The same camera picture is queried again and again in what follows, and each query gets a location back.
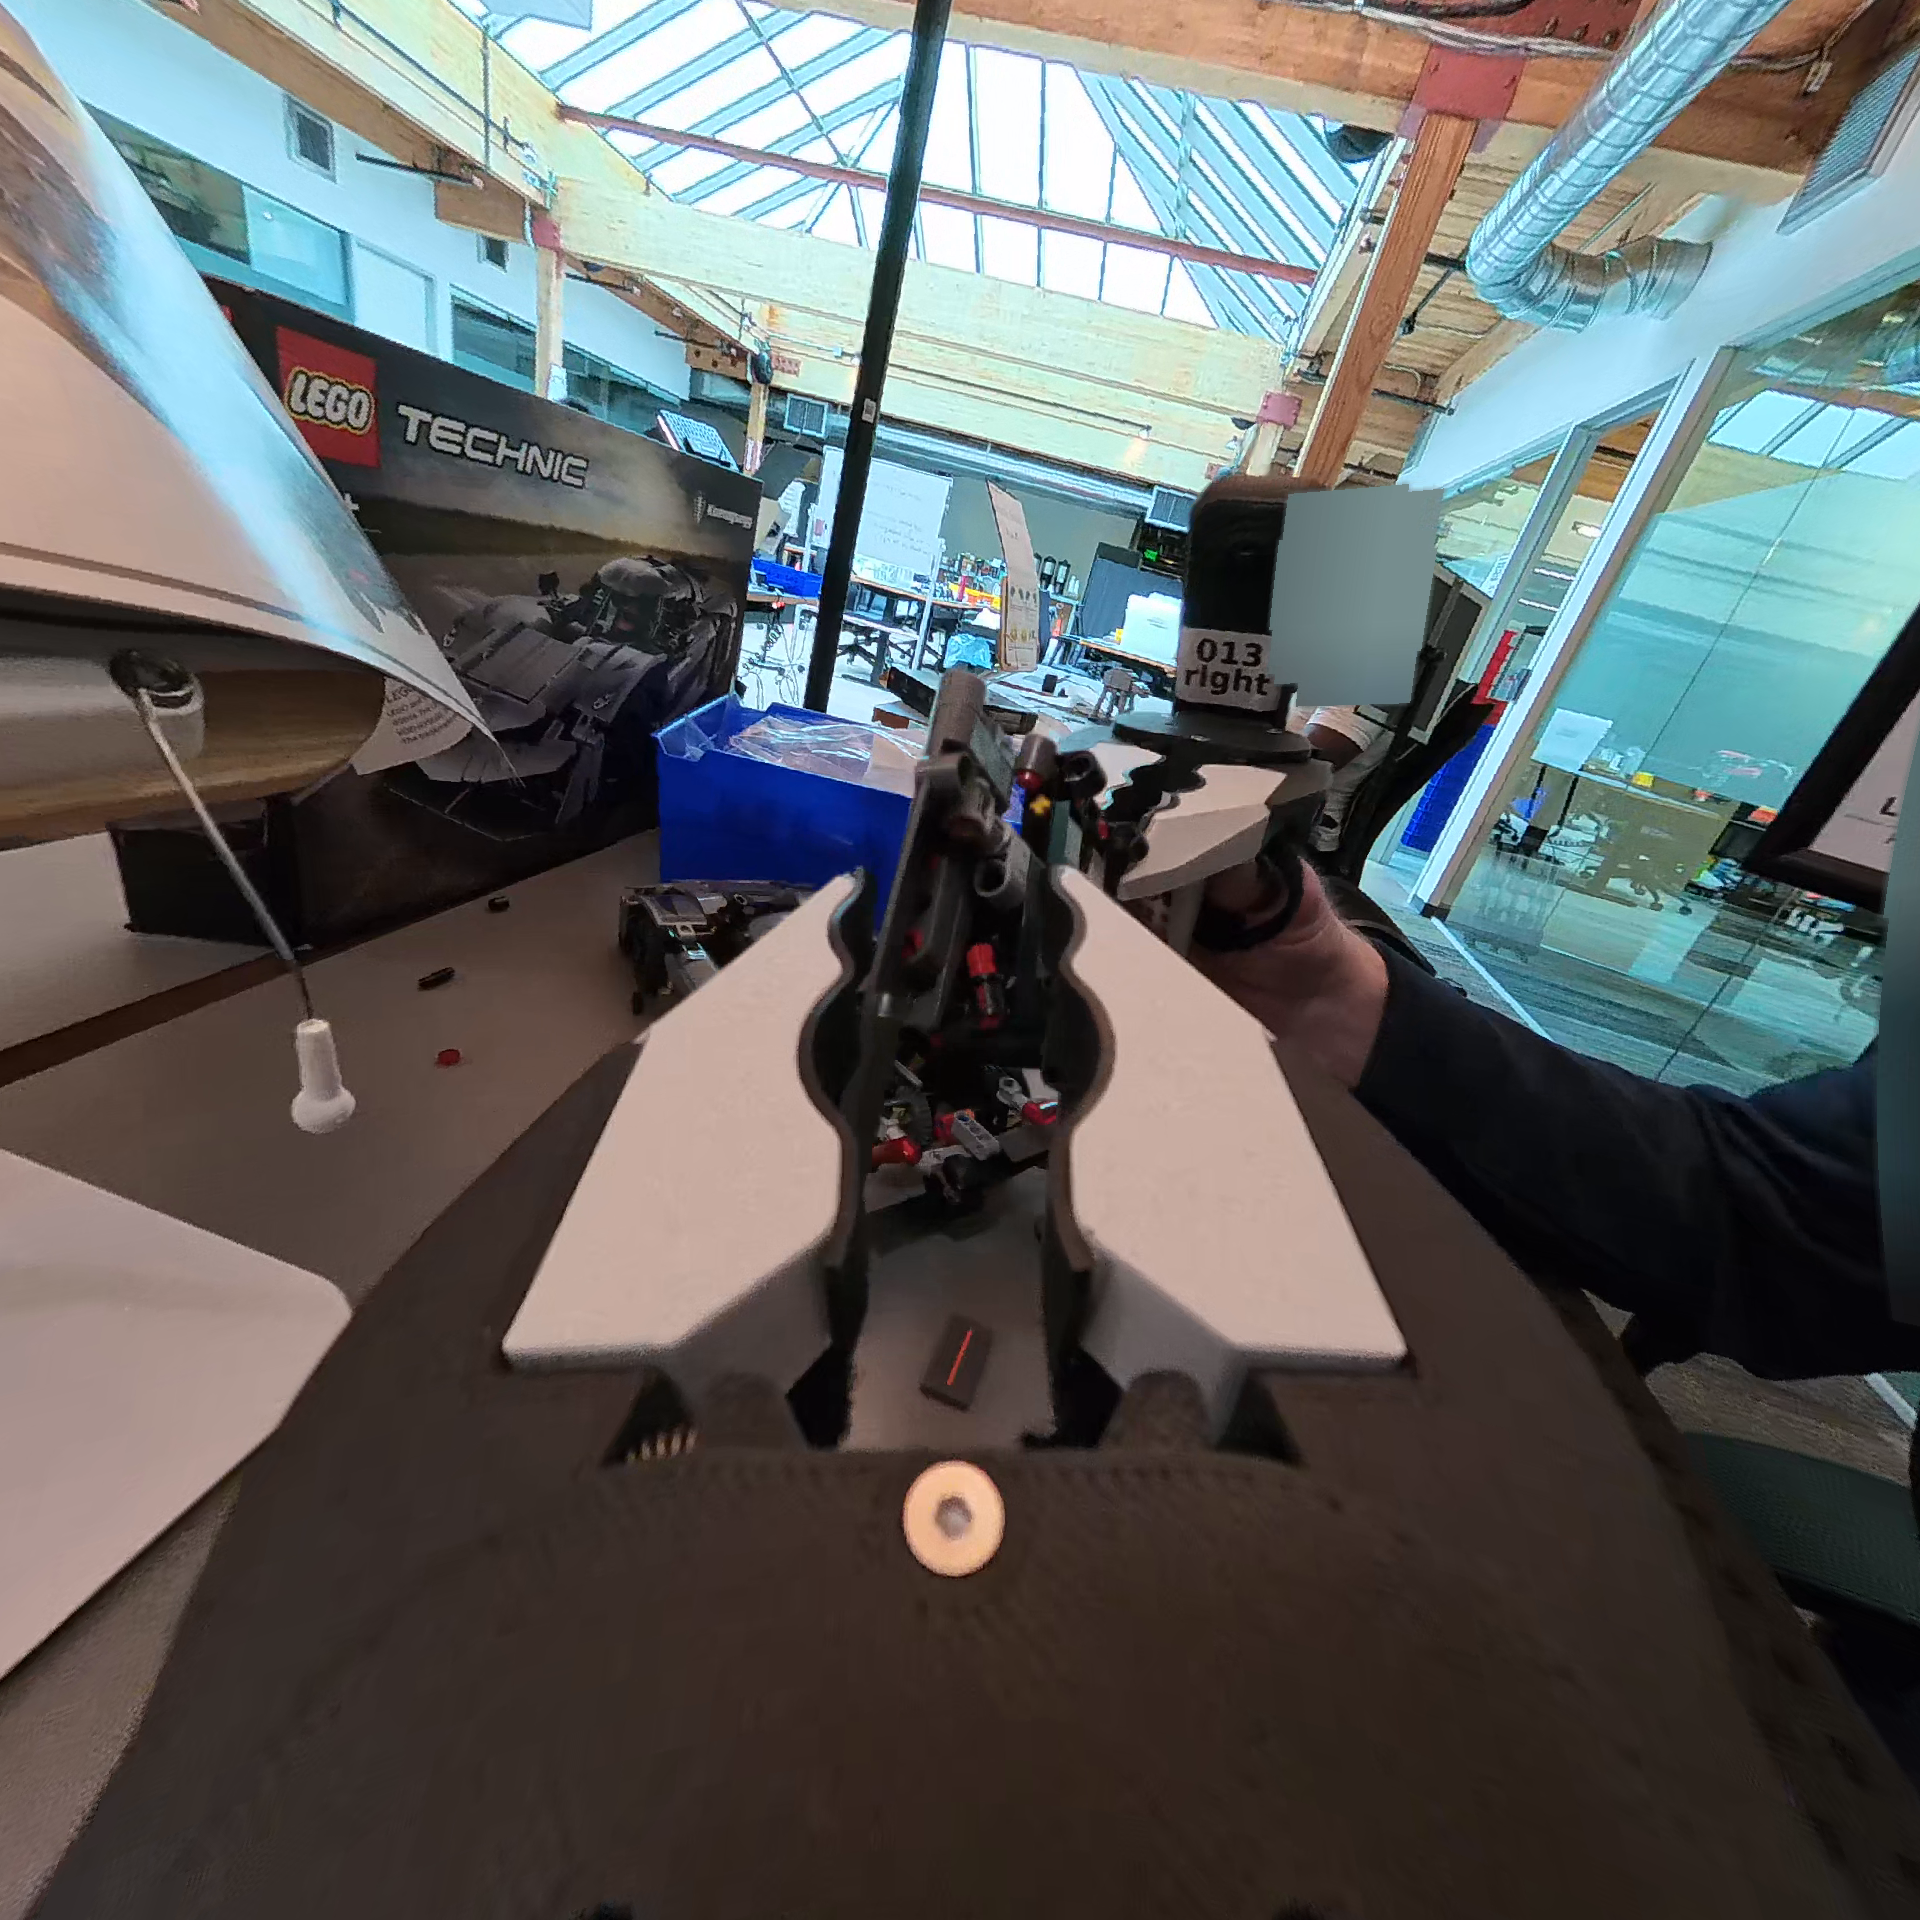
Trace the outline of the lego instruction booklet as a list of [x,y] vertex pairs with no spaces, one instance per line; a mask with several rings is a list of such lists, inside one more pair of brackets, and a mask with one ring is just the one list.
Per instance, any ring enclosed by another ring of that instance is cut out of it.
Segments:
[[364,669],[479,712],[202,279],[32,35],[2,25],[4,682],[118,650]]

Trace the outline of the blue plastic bin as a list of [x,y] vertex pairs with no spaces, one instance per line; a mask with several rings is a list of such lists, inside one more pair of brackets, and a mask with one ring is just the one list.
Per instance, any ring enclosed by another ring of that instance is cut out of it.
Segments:
[[726,756],[726,737],[766,711],[724,695],[658,730],[658,878],[821,884],[864,870],[883,896],[914,790],[824,780]]

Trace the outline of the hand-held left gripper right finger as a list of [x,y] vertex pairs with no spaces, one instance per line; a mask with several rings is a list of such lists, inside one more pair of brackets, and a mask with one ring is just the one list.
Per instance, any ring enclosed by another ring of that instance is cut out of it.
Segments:
[[1091,1295],[1076,1344],[1117,1387],[1175,1374],[1237,1402],[1250,1372],[1389,1374],[1407,1343],[1265,1028],[1080,871],[1069,998],[1091,1084],[1057,1141],[1064,1237]]

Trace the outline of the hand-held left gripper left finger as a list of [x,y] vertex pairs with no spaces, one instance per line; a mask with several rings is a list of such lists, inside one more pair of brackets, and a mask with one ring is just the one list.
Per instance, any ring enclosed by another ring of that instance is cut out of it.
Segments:
[[697,1401],[830,1351],[852,1149],[819,1037],[869,928],[869,874],[831,877],[648,1027],[502,1334],[513,1371],[631,1364]]

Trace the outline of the person's right hand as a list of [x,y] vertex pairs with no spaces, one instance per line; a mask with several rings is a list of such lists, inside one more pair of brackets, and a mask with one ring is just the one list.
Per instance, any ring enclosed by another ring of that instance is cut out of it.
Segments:
[[1250,946],[1189,950],[1193,966],[1287,1053],[1353,1091],[1380,1036],[1389,970],[1380,950],[1345,924],[1320,882],[1266,863],[1241,863],[1207,882],[1203,908]]

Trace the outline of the teal office chair seat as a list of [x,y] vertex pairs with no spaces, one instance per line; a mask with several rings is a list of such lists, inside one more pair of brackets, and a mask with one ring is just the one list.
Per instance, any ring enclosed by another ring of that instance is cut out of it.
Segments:
[[1692,1474],[1796,1605],[1918,1624],[1918,1537],[1903,1483],[1751,1438],[1686,1431]]

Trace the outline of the small lego technic sub-assembly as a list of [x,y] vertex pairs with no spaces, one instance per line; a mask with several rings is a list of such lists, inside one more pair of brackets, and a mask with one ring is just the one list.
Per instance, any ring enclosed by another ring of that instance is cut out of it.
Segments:
[[1043,1165],[1059,1117],[1050,878],[1103,836],[1110,784],[1091,732],[1004,732],[982,673],[941,673],[841,1094],[867,1209],[969,1212]]

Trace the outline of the dark lego set box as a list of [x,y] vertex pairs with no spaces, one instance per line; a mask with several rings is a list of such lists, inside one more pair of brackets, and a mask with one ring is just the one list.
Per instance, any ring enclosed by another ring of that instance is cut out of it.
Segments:
[[387,703],[358,760],[222,823],[324,946],[657,823],[654,738],[731,689],[760,502],[739,474],[242,290],[211,291],[482,726]]

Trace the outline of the person's right forearm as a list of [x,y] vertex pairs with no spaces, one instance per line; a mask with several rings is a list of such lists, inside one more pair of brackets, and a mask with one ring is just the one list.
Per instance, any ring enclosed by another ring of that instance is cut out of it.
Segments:
[[1525,1269],[1762,1379],[1914,1372],[1884,1284],[1874,1043],[1749,1096],[1679,1088],[1383,966],[1355,1098]]

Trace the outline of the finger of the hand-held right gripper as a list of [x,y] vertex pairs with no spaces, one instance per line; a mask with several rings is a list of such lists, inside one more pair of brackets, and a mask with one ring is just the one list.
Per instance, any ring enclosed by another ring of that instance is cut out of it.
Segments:
[[1147,819],[1165,804],[1165,756],[1132,742],[1093,742],[1098,793],[1091,802],[1089,871],[1100,888],[1144,863]]
[[1250,863],[1284,806],[1316,811],[1330,780],[1316,756],[1284,767],[1207,761],[1195,786],[1154,802],[1135,828],[1139,850],[1117,874],[1125,905],[1167,897]]

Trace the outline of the clear plastic bag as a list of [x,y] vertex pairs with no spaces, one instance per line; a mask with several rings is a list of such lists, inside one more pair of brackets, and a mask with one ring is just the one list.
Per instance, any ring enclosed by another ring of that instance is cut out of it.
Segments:
[[851,722],[815,711],[768,708],[726,737],[723,751],[793,774],[910,794],[923,732]]

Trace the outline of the black white marker sign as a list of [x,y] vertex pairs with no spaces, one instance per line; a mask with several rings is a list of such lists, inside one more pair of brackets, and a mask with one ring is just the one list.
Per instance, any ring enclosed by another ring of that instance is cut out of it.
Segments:
[[1918,716],[1918,613],[1867,673],[1745,870],[1880,913]]

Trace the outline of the black pole with finned disc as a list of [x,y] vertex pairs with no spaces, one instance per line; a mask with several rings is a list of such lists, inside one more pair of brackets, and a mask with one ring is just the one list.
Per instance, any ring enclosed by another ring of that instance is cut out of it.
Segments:
[[923,180],[926,134],[939,87],[939,56],[947,42],[948,1],[917,1],[904,63],[904,84],[898,115],[898,145],[885,176],[883,217],[876,245],[876,266],[861,338],[858,377],[851,398],[841,473],[835,494],[830,540],[821,576],[821,601],[808,648],[808,670],[802,703],[828,708],[841,620],[851,586],[856,536],[876,443],[876,424],[883,380],[891,365],[898,326],[898,307],[904,283],[906,250],[919,210]]

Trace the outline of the grey lego car model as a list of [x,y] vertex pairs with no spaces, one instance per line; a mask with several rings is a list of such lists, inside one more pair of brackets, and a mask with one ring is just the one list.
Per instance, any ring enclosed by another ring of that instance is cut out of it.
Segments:
[[615,943],[634,970],[634,1014],[690,995],[781,924],[810,885],[781,882],[664,882],[622,892]]

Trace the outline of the white desk stand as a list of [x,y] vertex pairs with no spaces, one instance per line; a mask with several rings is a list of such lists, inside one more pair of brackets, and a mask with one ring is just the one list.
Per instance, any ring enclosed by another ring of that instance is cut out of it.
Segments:
[[277,1427],[347,1326],[308,1269],[2,1156],[2,1670]]

